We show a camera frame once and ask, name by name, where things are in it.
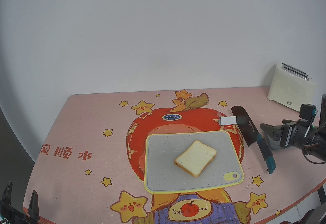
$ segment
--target knife handle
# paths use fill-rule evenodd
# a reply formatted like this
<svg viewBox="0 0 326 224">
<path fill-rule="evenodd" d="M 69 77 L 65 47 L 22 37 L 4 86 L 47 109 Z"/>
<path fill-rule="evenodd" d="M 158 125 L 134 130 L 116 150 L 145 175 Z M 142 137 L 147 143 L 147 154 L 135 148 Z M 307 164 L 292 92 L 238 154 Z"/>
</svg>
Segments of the knife handle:
<svg viewBox="0 0 326 224">
<path fill-rule="evenodd" d="M 276 163 L 275 163 L 273 153 L 271 151 L 271 148 L 268 145 L 266 138 L 263 138 L 260 133 L 258 133 L 258 136 L 257 136 L 257 143 L 258 143 L 259 149 L 263 155 L 263 158 L 266 162 L 268 173 L 272 174 L 276 168 Z"/>
</svg>

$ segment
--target toast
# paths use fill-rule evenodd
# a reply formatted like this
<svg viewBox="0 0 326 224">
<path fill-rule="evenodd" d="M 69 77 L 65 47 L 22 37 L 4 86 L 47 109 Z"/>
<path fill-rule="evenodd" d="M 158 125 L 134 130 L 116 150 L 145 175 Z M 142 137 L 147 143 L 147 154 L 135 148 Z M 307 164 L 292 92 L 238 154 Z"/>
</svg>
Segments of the toast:
<svg viewBox="0 0 326 224">
<path fill-rule="evenodd" d="M 195 140 L 184 153 L 174 160 L 174 163 L 193 177 L 198 177 L 215 156 L 215 149 Z"/>
</svg>

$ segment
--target white toaster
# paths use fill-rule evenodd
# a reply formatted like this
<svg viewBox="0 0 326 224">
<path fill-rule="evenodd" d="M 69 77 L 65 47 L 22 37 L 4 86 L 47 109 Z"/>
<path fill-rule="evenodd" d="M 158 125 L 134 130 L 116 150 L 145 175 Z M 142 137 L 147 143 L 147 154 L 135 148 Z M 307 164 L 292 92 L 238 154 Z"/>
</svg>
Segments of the white toaster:
<svg viewBox="0 0 326 224">
<path fill-rule="evenodd" d="M 267 99 L 300 111 L 302 104 L 311 104 L 316 87 L 307 73 L 278 63 Z"/>
</svg>

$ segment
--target cartoon apple print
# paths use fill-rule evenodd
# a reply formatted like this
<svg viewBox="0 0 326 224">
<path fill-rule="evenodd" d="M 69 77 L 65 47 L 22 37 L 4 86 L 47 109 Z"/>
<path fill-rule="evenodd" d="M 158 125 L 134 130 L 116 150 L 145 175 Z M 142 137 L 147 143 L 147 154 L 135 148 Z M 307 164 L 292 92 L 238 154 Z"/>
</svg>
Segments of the cartoon apple print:
<svg viewBox="0 0 326 224">
<path fill-rule="evenodd" d="M 190 203 L 183 204 L 181 207 L 181 213 L 185 217 L 193 217 L 199 212 L 199 207 L 196 204 L 193 204 L 193 201 Z"/>
</svg>

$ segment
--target knife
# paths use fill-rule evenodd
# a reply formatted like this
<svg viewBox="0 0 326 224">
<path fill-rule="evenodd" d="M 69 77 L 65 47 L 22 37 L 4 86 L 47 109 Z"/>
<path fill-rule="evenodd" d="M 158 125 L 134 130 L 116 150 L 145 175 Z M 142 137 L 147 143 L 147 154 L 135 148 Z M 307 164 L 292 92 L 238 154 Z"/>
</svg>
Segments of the knife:
<svg viewBox="0 0 326 224">
<path fill-rule="evenodd" d="M 266 162 L 268 172 L 269 174 L 272 174 L 276 168 L 276 163 L 271 148 L 268 145 L 267 139 L 262 137 L 262 135 L 258 132 L 256 126 L 242 106 L 236 105 L 231 108 L 231 111 L 233 115 L 237 117 L 237 125 L 239 126 L 239 129 L 248 147 L 254 142 L 258 143 L 259 149 Z"/>
</svg>

